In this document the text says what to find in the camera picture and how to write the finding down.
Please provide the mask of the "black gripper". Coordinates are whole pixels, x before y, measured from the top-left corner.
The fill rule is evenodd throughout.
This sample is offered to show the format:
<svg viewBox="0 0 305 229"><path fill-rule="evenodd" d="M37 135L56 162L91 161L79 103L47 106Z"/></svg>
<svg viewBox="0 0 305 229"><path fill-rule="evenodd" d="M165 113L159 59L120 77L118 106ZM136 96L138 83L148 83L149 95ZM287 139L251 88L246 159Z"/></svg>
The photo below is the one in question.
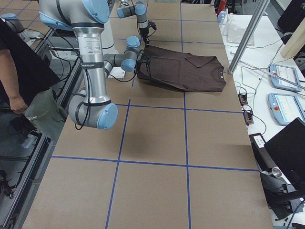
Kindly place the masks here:
<svg viewBox="0 0 305 229"><path fill-rule="evenodd" d="M150 40L149 40L149 37L148 37L149 28L148 27L140 28L139 32L140 32L140 36L142 37L142 39L143 39L143 41L145 43L145 46L149 46L149 44L150 44Z"/></svg>
<svg viewBox="0 0 305 229"><path fill-rule="evenodd" d="M147 55L145 53L140 54L140 56L138 57L138 60L136 61L135 69L133 71L134 76L136 76L137 74L139 74L141 72L141 65L145 64L148 76L151 78L152 74L151 74L150 62L151 61L149 59L149 55Z"/></svg>

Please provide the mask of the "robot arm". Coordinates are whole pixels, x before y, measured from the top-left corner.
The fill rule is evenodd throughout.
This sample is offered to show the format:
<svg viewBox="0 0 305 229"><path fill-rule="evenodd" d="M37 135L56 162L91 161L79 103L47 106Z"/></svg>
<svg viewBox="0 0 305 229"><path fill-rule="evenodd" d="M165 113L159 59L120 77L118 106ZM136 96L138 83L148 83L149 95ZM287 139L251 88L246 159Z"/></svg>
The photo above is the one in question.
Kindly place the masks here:
<svg viewBox="0 0 305 229"><path fill-rule="evenodd" d="M147 19L146 6L143 2L138 1L132 5L119 7L117 9L117 15L120 19L136 16L138 33L144 41L145 46L149 46L149 28L151 27L151 23Z"/></svg>
<svg viewBox="0 0 305 229"><path fill-rule="evenodd" d="M109 5L105 0L40 0L41 21L49 27L73 31L85 87L69 104L71 120L81 127L110 129L118 116L117 105L106 91L106 79L114 67L132 72L141 58L136 36L126 40L124 53L103 53L103 40L112 41Z"/></svg>

